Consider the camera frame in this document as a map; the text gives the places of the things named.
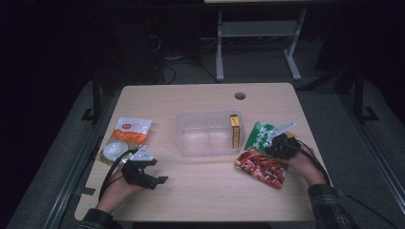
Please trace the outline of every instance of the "dark background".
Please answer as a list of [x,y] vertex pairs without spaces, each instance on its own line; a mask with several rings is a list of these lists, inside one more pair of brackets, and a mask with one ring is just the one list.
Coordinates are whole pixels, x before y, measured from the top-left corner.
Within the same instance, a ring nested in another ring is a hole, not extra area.
[[[153,84],[159,77],[154,69],[154,64],[159,64],[159,56],[148,51],[148,30],[144,27],[147,14],[88,11],[99,9],[98,1],[83,4],[69,0],[8,0],[0,4],[3,183],[0,227],[4,228],[77,95],[95,71],[121,69],[120,75],[100,76],[105,93],[112,93],[125,84]],[[331,71],[344,63],[356,63],[381,90],[403,123],[404,9],[403,1],[395,0],[356,5],[342,8],[327,25],[322,20],[325,12],[313,10],[306,18],[312,27],[304,26],[302,33],[322,35],[326,39],[322,61],[318,63],[320,70]],[[188,46],[186,50],[193,54],[198,54],[200,35],[215,32],[215,26],[201,27],[204,21],[215,21],[212,17],[215,13],[196,16],[193,12],[161,11],[159,15],[160,20],[153,26],[165,37],[165,44],[180,49]],[[192,32],[181,33],[184,29]],[[130,44],[128,39],[137,42]],[[106,55],[100,46],[113,53],[113,57],[119,56],[119,61]],[[128,69],[127,62],[134,61],[138,68]],[[137,73],[137,77],[128,80],[125,77],[128,73]]]

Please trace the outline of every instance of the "person's hand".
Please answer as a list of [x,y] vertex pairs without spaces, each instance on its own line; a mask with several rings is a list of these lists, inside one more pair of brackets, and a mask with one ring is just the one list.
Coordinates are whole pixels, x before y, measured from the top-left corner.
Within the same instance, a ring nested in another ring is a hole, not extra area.
[[122,176],[120,168],[113,173],[109,180],[110,185],[104,191],[96,209],[111,214],[116,208],[124,203],[131,195],[144,188],[135,184],[129,184]]
[[[301,149],[309,153],[309,155],[315,156],[313,154],[313,149],[308,148],[303,144],[301,144]],[[313,163],[301,153],[297,153],[296,156],[288,160],[280,159],[280,161],[286,163],[295,171],[295,173],[303,177],[309,187],[314,184],[326,183],[324,177],[318,171],[318,169],[316,169]]]

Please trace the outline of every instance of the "plaid sleeve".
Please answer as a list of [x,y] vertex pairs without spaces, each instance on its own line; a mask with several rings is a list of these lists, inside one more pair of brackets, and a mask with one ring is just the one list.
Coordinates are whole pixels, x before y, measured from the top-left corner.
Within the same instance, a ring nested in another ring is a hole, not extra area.
[[334,188],[315,184],[308,189],[316,228],[359,228],[352,216],[345,211]]
[[79,229],[105,229],[110,226],[113,216],[97,209],[90,209],[79,223]]

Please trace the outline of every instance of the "clear plastic container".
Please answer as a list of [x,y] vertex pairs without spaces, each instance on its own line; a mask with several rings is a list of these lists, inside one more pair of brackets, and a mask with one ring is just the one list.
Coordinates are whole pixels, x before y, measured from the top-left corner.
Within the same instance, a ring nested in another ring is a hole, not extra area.
[[[231,115],[240,126],[239,148],[232,148]],[[244,125],[237,111],[196,111],[176,118],[176,144],[182,156],[226,156],[240,153],[245,142]]]

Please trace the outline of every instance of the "wooden table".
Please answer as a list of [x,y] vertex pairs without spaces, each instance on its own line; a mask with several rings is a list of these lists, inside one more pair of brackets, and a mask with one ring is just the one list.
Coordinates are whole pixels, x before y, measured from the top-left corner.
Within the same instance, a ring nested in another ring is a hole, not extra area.
[[[244,93],[238,100],[235,93]],[[284,221],[313,220],[307,184],[288,170],[276,190],[234,167],[235,156],[181,157],[175,144],[176,115],[196,110],[239,111],[248,135],[256,121],[281,125],[307,143],[322,162],[292,86],[288,83],[130,86],[123,89],[101,143],[106,144],[120,117],[152,119],[146,144],[158,160],[147,167],[151,176],[169,176],[155,190],[145,190],[116,209],[116,220],[130,221]],[[109,166],[97,158],[75,217],[82,220],[97,203]]]

